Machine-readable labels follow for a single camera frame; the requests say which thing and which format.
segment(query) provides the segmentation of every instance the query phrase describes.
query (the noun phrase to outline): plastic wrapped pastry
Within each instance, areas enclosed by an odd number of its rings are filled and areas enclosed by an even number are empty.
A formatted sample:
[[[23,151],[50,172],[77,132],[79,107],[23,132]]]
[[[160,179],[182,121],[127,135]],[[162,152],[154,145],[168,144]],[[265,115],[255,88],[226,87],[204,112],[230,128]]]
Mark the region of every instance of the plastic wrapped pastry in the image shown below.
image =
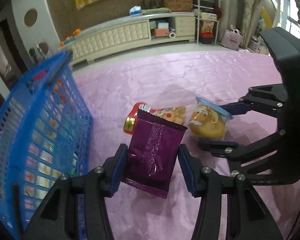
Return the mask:
[[[137,113],[139,109],[177,124],[184,124],[186,120],[186,108],[184,106],[175,108],[153,109],[150,107],[150,105],[139,102],[133,106],[132,111],[130,112],[126,119],[126,122],[124,123],[123,131],[125,133],[133,134],[138,121]]]
[[[186,127],[138,110],[123,182],[167,198],[178,146]]]
[[[189,128],[196,138],[222,140],[232,115],[207,100],[197,97],[197,107],[191,115]]]

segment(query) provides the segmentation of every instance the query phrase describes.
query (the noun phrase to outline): bed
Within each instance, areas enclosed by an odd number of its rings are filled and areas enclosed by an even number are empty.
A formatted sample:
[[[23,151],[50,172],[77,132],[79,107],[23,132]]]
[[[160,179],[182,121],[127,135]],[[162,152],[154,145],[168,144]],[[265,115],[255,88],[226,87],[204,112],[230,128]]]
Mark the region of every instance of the bed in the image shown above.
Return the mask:
[[[92,169],[114,155],[120,143],[129,145],[131,136],[123,132],[123,124],[136,102],[153,108],[187,106],[189,112],[196,95],[222,105],[237,101],[250,86],[281,83],[281,77],[270,56],[200,51],[120,62],[75,76],[75,81],[94,118]],[[275,130],[275,118],[248,112],[229,122],[226,139],[246,145]],[[199,150],[188,131],[182,143],[202,164],[230,175],[226,160]],[[286,238],[300,207],[300,180],[293,185],[255,188]],[[114,197],[106,199],[114,239],[120,240],[190,240],[199,205],[200,198],[194,199],[186,189],[178,161],[166,200],[124,183]],[[223,196],[219,239],[224,239],[225,232]]]

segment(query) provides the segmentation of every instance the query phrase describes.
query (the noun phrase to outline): purple snack package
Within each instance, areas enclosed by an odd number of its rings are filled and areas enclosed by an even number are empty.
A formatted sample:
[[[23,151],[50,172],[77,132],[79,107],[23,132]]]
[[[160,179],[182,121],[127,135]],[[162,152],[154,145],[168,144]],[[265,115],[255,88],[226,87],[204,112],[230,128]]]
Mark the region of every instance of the purple snack package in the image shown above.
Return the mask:
[[[178,146],[186,127],[138,110],[123,182],[167,198]]]

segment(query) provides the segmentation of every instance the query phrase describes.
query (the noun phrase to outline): paper towel roll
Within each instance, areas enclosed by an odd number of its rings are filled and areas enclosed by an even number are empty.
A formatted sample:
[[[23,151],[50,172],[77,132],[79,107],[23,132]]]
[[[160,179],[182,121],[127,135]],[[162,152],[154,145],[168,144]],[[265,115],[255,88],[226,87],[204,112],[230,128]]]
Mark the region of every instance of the paper towel roll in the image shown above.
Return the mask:
[[[169,33],[169,38],[175,38],[176,37],[176,33],[175,32],[170,32]]]

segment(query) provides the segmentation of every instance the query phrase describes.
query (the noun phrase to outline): plastic basket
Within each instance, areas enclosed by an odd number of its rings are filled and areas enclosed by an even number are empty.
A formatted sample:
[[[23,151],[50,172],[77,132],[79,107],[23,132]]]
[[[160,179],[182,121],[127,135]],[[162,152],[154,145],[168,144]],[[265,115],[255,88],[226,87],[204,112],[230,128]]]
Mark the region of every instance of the plastic basket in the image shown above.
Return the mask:
[[[70,52],[29,71],[0,110],[0,220],[19,239],[11,184],[19,185],[22,226],[61,173],[88,172],[91,114],[73,80]]]

